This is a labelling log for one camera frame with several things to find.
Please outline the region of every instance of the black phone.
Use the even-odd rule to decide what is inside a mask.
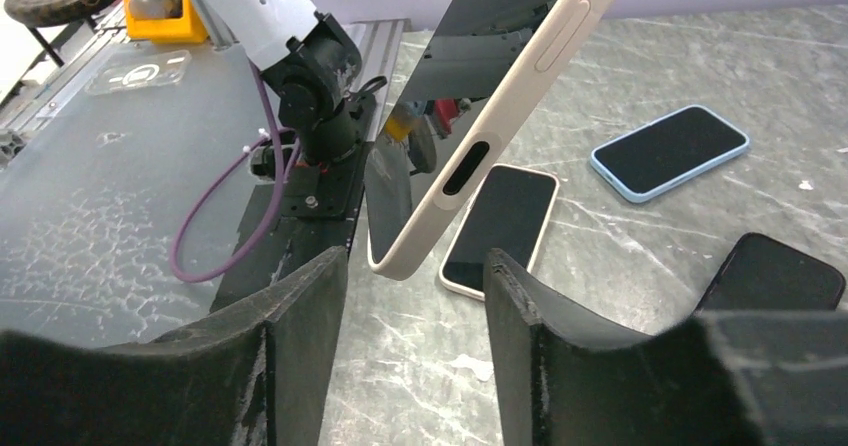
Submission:
[[[557,191],[559,179],[552,174],[494,165],[439,268],[442,286],[482,301],[486,255],[495,248],[531,270]]]
[[[760,233],[733,247],[697,309],[833,310],[845,277],[833,266]]]

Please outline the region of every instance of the phone case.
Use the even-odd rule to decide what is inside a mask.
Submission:
[[[527,269],[528,272],[532,273],[533,272],[533,266],[536,264],[536,256],[539,253],[539,246],[542,244],[542,238],[545,236],[545,231],[547,231],[547,229],[548,229],[548,223],[550,223],[550,219],[551,219],[551,212],[554,209],[554,203],[556,203],[556,198],[557,198],[557,195],[559,194],[559,178],[554,176],[551,173],[545,173],[545,172],[542,172],[542,171],[535,171],[535,170],[532,170],[532,169],[522,168],[520,166],[512,166],[512,165],[509,165],[509,164],[498,163],[498,164],[493,165],[492,169],[494,169],[496,167],[517,169],[519,171],[524,171],[524,172],[536,174],[536,175],[539,175],[539,176],[545,176],[545,177],[551,178],[554,181],[555,186],[554,186],[553,193],[551,194],[551,200],[548,202],[548,210],[547,210],[547,212],[545,212],[545,219],[544,219],[544,222],[542,223],[541,229],[539,230],[539,235],[536,237],[536,244],[533,246],[533,253],[530,255],[530,260],[527,262],[527,268],[525,268],[525,269]],[[448,258],[450,257],[450,253],[453,251],[453,248],[454,248],[454,245],[456,244],[457,239],[459,239],[460,233],[462,233],[462,230],[465,228],[465,220],[468,219],[468,216],[471,214],[471,210],[474,209],[474,203],[477,200],[477,195],[480,194],[480,189],[482,189],[482,187],[483,187],[483,184],[481,183],[480,187],[478,187],[477,190],[474,191],[474,195],[471,198],[471,204],[468,206],[468,209],[465,211],[465,215],[462,217],[462,221],[459,223],[459,228],[456,230],[456,234],[454,234],[453,239],[451,240],[450,246],[448,246],[448,250],[445,253],[444,259],[442,259],[442,264],[439,266],[439,283],[441,283],[442,286],[444,286],[445,288],[447,288],[447,289],[449,289],[449,290],[451,290],[455,293],[459,293],[459,294],[462,294],[464,296],[468,296],[469,298],[476,299],[478,301],[484,300],[483,293],[481,293],[480,291],[477,291],[476,289],[471,289],[471,288],[468,288],[466,286],[463,286],[462,284],[455,283],[453,281],[449,281],[447,278],[445,278],[444,269],[445,269],[445,263],[447,263]]]
[[[418,270],[612,2],[556,1],[380,262],[369,234],[368,264],[376,274],[401,281]],[[445,183],[478,142],[489,145],[483,160],[457,194],[445,194]]]
[[[675,114],[677,114],[677,113],[679,113],[683,110],[692,108],[692,107],[701,108],[701,109],[707,111],[708,113],[710,113],[713,116],[715,116],[716,118],[718,118],[722,123],[727,125],[729,128],[731,128],[732,130],[741,134],[742,137],[745,138],[745,144],[743,144],[742,146],[739,146],[738,148],[732,149],[732,150],[722,154],[721,156],[717,156],[717,157],[711,159],[710,161],[707,161],[706,163],[698,166],[697,168],[689,170],[689,171],[681,174],[680,176],[672,179],[671,181],[668,181],[665,184],[662,184],[662,185],[654,188],[653,190],[648,191],[647,193],[637,193],[635,191],[632,191],[630,188],[625,186],[624,183],[620,179],[618,179],[609,169],[607,169],[607,167],[604,166],[603,163],[601,163],[598,160],[596,153],[600,149],[605,148],[606,146],[609,146],[610,144],[617,143],[617,142],[623,140],[624,138],[627,138],[628,136],[630,136],[632,134],[636,134],[636,133],[638,133],[639,131],[641,131],[645,128],[649,128],[649,127],[653,126],[654,124],[656,124],[656,123],[658,123],[658,122],[660,122],[660,121],[662,121],[662,120],[664,120],[668,117],[674,116]],[[724,119],[721,116],[719,116],[718,114],[716,114],[710,108],[707,108],[707,107],[702,106],[700,104],[690,104],[689,106],[680,108],[680,109],[678,109],[674,112],[666,114],[665,116],[663,116],[661,118],[657,118],[654,121],[651,121],[650,123],[638,128],[638,129],[635,129],[635,130],[633,130],[633,131],[631,131],[631,132],[629,132],[629,133],[627,133],[623,136],[619,136],[619,137],[613,139],[612,141],[607,141],[606,143],[598,146],[597,148],[592,150],[592,154],[589,156],[589,165],[592,166],[592,169],[594,169],[599,175],[601,175],[601,177],[604,178],[604,180],[607,183],[609,183],[609,185],[612,186],[613,189],[615,189],[618,192],[618,194],[620,194],[622,197],[624,197],[624,199],[626,199],[627,201],[629,201],[631,203],[640,204],[640,203],[650,201],[651,199],[656,198],[657,196],[669,191],[670,189],[673,189],[673,188],[685,183],[686,181],[689,181],[690,179],[697,177],[698,175],[703,174],[703,173],[715,168],[716,166],[719,166],[723,163],[726,163],[727,161],[730,161],[733,158],[741,156],[746,151],[748,151],[748,149],[750,147],[750,143],[751,143],[751,140],[750,140],[750,138],[748,138],[747,134],[740,131],[739,128],[737,128],[736,126],[731,124],[729,121],[727,121],[726,119]]]

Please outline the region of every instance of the black phone screen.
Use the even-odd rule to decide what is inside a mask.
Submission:
[[[758,233],[724,260],[698,309],[833,310],[845,278],[833,266]]]
[[[595,159],[630,191],[644,194],[745,142],[721,118],[690,106],[598,148]]]
[[[500,248],[525,268],[530,263],[551,206],[557,180],[505,166],[489,171],[442,275],[450,282],[483,292],[486,254]]]

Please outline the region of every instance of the gray marble surface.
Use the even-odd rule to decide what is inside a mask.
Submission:
[[[395,94],[427,38],[405,38]],[[502,157],[562,181],[537,276],[655,333],[747,231],[848,273],[846,98],[848,7],[604,21]],[[643,206],[590,171],[592,148],[691,103],[750,153]],[[322,444],[501,443],[483,305],[435,284],[457,223],[395,282],[369,271],[361,220]]]

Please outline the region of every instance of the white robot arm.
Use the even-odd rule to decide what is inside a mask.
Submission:
[[[280,97],[280,122],[297,130],[310,163],[347,157],[359,144],[342,107],[362,69],[356,44],[311,0],[203,0],[226,23]]]
[[[292,38],[300,42],[318,26],[311,0],[203,0],[229,26],[247,57],[260,71],[288,55]]]

